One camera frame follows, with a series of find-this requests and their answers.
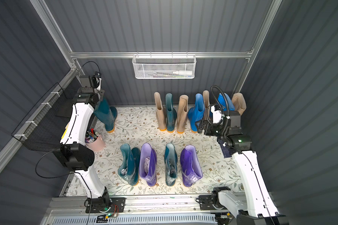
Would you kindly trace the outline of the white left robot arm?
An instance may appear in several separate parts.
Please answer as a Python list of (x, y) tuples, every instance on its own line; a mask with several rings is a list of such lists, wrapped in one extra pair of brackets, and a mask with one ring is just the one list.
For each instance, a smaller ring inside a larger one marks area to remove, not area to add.
[(84, 185), (89, 199), (103, 198), (106, 190), (94, 168), (95, 154), (86, 145), (86, 133), (96, 106), (103, 99), (101, 72), (80, 78), (82, 87), (73, 98), (72, 114), (60, 140), (51, 152)]

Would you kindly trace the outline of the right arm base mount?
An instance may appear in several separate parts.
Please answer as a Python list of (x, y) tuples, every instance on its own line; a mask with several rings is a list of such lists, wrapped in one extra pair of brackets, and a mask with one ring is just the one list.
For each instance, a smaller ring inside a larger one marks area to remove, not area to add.
[(219, 202), (219, 192), (231, 190), (229, 187), (215, 187), (210, 195), (200, 195), (195, 200), (200, 205), (202, 211), (226, 209)]

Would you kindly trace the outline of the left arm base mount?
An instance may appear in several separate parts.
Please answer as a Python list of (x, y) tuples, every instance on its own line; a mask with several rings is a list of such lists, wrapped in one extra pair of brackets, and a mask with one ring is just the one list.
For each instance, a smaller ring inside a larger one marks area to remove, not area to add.
[(124, 211), (126, 198), (111, 197), (111, 198), (87, 198), (84, 202), (86, 213), (121, 213)]

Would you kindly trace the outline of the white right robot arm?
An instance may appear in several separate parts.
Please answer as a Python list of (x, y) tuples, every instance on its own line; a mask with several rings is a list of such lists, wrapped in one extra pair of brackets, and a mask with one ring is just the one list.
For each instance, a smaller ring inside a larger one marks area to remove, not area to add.
[(226, 208), (238, 225), (288, 225), (288, 218), (279, 213), (266, 188), (252, 140), (242, 133), (239, 112), (218, 110), (212, 115), (213, 121), (205, 113), (204, 119), (196, 122), (197, 131), (216, 137), (223, 156), (233, 159), (246, 197), (243, 202), (229, 188), (216, 188), (213, 205)]

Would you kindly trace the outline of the dark teal boot back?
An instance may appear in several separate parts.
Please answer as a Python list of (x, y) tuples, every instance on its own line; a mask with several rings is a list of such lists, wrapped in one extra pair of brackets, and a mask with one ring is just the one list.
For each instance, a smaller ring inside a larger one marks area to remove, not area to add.
[(95, 107), (94, 115), (105, 125), (108, 133), (114, 132), (117, 109), (110, 106), (105, 98)]
[(171, 93), (167, 93), (165, 97), (165, 104), (166, 104), (166, 124), (167, 124), (167, 131), (169, 133), (174, 132), (176, 119), (177, 119), (177, 112), (173, 106), (173, 98)]

